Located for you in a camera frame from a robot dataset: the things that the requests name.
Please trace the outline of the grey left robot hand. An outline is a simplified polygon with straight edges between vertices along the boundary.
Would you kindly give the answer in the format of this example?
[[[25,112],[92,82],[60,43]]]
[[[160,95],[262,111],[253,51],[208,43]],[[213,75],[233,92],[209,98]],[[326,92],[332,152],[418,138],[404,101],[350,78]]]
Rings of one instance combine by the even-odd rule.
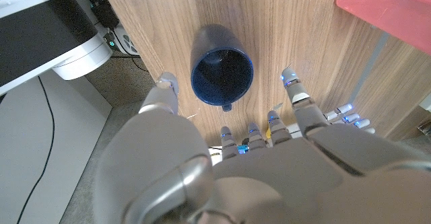
[[[301,136],[268,113],[272,146],[249,126],[239,154],[223,128],[212,163],[195,125],[178,115],[165,72],[102,153],[97,223],[429,223],[430,156],[348,124],[331,124],[291,68],[281,74]]]

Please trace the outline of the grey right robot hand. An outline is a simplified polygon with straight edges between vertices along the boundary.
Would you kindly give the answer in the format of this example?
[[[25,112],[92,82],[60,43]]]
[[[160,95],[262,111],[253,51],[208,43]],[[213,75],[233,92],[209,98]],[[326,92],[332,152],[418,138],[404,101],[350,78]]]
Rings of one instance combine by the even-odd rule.
[[[370,127],[370,120],[362,118],[358,113],[353,113],[352,110],[353,106],[351,104],[344,104],[324,113],[323,116],[329,124],[346,124],[374,134],[376,130]]]

